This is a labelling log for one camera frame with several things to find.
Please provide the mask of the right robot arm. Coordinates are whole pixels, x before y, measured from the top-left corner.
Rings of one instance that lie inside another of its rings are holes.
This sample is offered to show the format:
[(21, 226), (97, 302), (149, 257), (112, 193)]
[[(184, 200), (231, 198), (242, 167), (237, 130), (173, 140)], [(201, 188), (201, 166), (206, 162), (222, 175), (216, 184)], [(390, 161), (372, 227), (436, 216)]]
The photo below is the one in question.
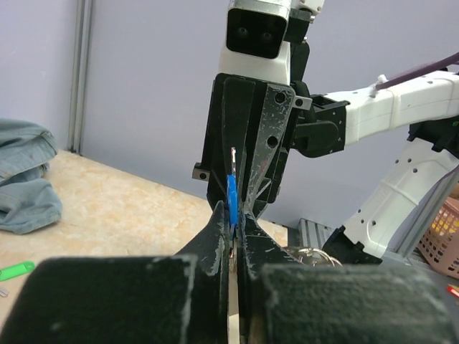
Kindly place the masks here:
[(322, 1), (231, 1), (219, 72), (212, 85), (202, 159), (193, 177), (208, 183), (207, 200), (227, 205), (231, 237), (275, 201), (288, 154), (306, 158), (342, 153), (373, 135), (407, 128), (367, 148), (358, 167), (389, 173), (358, 211), (327, 239), (323, 250), (347, 264), (379, 264), (393, 236), (430, 189), (458, 167), (456, 54), (398, 77), (379, 76), (365, 87), (364, 65), (383, 49), (404, 59), (431, 57), (441, 44), (458, 45), (456, 1), (352, 1), (351, 18), (364, 41), (340, 46), (321, 63), (327, 75), (344, 68), (344, 91), (312, 95), (303, 81), (308, 28)]

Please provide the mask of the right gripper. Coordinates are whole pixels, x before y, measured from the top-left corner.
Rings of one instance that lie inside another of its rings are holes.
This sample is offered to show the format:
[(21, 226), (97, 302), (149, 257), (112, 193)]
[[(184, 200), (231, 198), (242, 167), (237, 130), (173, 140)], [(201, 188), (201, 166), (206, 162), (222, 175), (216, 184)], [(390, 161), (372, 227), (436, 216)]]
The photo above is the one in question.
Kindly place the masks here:
[(264, 211), (278, 197), (299, 115), (296, 96), (309, 97), (306, 83), (288, 86), (219, 73), (212, 94), (202, 159), (193, 170), (207, 182), (207, 201), (228, 199), (227, 176), (235, 174), (243, 211)]

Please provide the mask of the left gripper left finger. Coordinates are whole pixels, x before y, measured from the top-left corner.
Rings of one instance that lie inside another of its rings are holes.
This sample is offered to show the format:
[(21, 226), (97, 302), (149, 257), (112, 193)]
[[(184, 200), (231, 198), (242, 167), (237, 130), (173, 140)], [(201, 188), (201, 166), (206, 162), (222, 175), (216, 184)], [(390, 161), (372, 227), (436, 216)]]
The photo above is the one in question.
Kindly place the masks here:
[(229, 247), (219, 202), (171, 256), (44, 260), (24, 283), (1, 341), (226, 343)]

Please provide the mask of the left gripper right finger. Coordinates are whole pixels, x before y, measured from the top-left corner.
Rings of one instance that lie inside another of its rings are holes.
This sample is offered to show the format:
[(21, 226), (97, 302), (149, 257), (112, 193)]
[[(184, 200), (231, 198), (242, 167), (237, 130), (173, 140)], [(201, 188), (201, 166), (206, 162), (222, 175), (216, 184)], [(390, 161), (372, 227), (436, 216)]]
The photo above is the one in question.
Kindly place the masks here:
[(456, 343), (434, 282), (417, 270), (312, 267), (277, 244), (251, 212), (237, 228), (241, 343)]

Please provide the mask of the key with green tag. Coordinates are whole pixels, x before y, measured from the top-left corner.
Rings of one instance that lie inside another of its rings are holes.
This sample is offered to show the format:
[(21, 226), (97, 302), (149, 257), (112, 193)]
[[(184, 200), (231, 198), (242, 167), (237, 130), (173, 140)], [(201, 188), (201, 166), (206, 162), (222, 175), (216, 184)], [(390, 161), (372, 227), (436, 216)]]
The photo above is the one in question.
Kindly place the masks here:
[(8, 267), (1, 268), (0, 282), (5, 282), (22, 275), (29, 274), (35, 269), (35, 263), (25, 261)]

